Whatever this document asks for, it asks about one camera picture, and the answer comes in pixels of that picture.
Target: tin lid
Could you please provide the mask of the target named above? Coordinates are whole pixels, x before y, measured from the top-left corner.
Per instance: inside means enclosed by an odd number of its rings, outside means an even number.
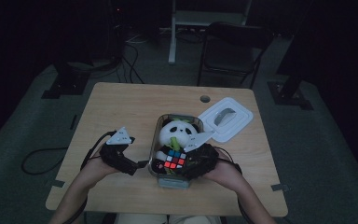
[[[253,119],[253,113],[231,97],[226,97],[209,109],[199,119],[205,132],[214,132],[212,139],[225,143],[239,133]]]

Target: stuffed panda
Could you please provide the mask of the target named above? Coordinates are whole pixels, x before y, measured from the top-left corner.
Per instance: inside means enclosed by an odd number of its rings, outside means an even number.
[[[179,119],[164,120],[158,136],[161,149],[156,152],[155,159],[152,162],[152,170],[157,174],[172,174],[173,170],[181,168],[181,165],[169,167],[167,159],[170,160],[173,155],[178,157],[177,160],[179,161],[184,160],[186,154],[183,148],[190,137],[198,132],[199,127],[195,124]]]

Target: white plastic piece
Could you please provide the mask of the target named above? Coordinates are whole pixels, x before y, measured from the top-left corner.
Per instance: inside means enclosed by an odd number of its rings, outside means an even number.
[[[216,118],[224,115],[218,125]],[[253,119],[253,113],[231,97],[226,97],[205,110],[199,119],[202,120],[205,132],[214,132],[212,138],[219,143],[225,143],[240,132]]]
[[[199,148],[202,144],[206,143],[214,135],[214,132],[197,133],[190,137],[186,146],[183,148],[185,152],[192,151]]]
[[[106,141],[107,145],[125,145],[132,143],[129,134],[125,127],[120,128],[109,140]]]

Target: black chair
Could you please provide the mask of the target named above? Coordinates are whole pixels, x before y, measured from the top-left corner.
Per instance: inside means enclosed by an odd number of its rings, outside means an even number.
[[[263,27],[245,26],[217,21],[205,30],[200,59],[200,85],[203,71],[243,77],[253,74],[249,89],[255,83],[261,56],[273,39],[273,33]]]

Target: white shorts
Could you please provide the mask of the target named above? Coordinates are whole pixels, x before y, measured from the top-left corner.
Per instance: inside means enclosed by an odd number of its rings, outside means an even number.
[[[220,217],[117,214],[115,224],[221,224]]]

